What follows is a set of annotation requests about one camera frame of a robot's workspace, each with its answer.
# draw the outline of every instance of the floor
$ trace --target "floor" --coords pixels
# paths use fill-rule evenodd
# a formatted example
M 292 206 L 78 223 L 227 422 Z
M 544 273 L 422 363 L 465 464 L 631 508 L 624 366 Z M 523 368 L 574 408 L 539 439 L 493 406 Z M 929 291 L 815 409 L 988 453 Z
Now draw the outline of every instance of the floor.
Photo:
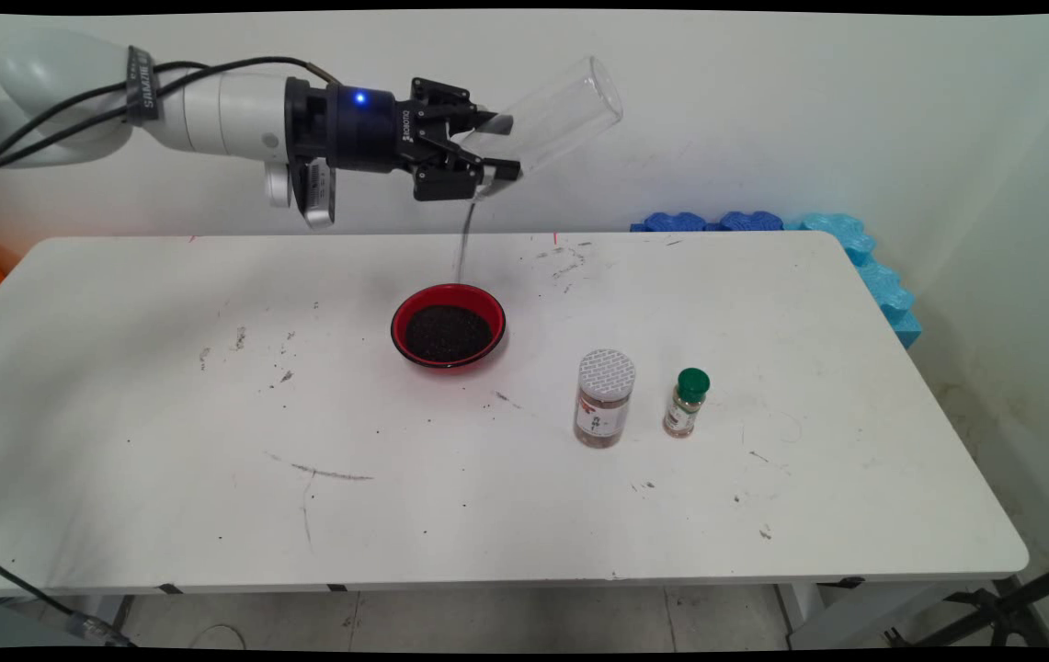
M 62 619 L 40 603 L 14 607 Z M 969 611 L 943 603 L 899 629 L 912 641 Z M 168 648 L 688 653 L 784 650 L 788 629 L 773 588 L 755 585 L 137 596 L 123 632 Z M 959 645 L 987 642 L 984 629 Z M 884 646 L 871 636 L 856 648 Z

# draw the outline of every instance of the clear plastic cup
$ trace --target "clear plastic cup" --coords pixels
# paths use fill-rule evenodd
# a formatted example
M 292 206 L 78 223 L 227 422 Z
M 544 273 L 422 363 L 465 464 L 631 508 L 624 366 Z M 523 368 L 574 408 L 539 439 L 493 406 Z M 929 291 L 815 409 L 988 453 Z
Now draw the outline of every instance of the clear plastic cup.
M 471 131 L 461 145 L 483 158 L 520 163 L 524 179 L 621 122 L 621 97 L 604 64 L 587 56 Z M 478 189 L 480 200 L 512 181 Z

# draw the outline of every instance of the table leg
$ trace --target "table leg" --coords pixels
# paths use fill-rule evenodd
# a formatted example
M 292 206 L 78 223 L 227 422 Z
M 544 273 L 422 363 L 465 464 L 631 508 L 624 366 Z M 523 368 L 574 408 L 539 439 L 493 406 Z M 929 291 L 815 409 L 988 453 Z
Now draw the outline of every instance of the table leg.
M 789 591 L 785 588 L 782 591 L 786 613 L 805 614 L 807 602 L 788 598 L 801 595 L 806 599 L 809 592 L 782 584 L 787 585 Z M 869 582 L 848 591 L 841 599 L 821 611 L 815 608 L 811 598 L 806 620 L 796 624 L 793 618 L 790 619 L 793 627 L 789 635 L 790 645 L 795 650 L 852 645 L 870 634 L 882 633 L 906 617 L 925 611 L 960 588 L 961 584 L 955 582 Z M 814 586 L 814 595 L 817 595 L 817 586 Z

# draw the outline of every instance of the white wall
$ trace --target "white wall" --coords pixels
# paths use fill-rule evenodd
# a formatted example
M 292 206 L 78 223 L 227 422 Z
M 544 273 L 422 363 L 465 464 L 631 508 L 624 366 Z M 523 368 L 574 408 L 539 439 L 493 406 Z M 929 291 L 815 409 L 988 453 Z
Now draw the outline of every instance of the white wall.
M 918 299 L 928 387 L 1049 570 L 1049 123 Z M 1049 624 L 1049 599 L 1037 603 Z
M 490 108 L 599 56 L 623 123 L 489 201 L 476 231 L 625 230 L 656 211 L 859 215 L 918 294 L 912 357 L 1027 537 L 1029 576 L 1049 567 L 1049 16 L 0 17 L 0 38 L 24 26 L 158 60 L 301 56 L 399 97 L 424 76 Z M 461 227 L 461 202 L 418 205 L 404 173 L 339 184 L 330 232 Z M 3 266 L 50 235 L 304 232 L 264 201 L 260 165 L 143 134 L 93 164 L 0 172 Z
M 134 42 L 158 60 L 301 56 L 404 95 L 411 76 L 501 108 L 580 56 L 607 64 L 625 119 L 487 204 L 477 231 L 625 230 L 656 211 L 843 211 L 920 290 L 968 183 L 1003 162 L 1049 86 L 1049 17 L 703 12 L 324 12 L 0 17 Z M 279 70 L 304 76 L 299 70 Z M 331 232 L 453 232 L 404 173 L 339 179 Z M 78 167 L 0 172 L 0 260 L 63 234 L 302 234 L 262 167 L 138 134 Z

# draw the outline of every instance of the white lid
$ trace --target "white lid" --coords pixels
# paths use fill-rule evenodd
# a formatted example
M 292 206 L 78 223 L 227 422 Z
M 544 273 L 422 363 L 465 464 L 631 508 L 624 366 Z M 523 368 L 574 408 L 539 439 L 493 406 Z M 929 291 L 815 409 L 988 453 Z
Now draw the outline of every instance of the white lid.
M 635 387 L 635 363 L 618 350 L 594 350 L 582 358 L 577 381 L 588 398 L 621 401 Z

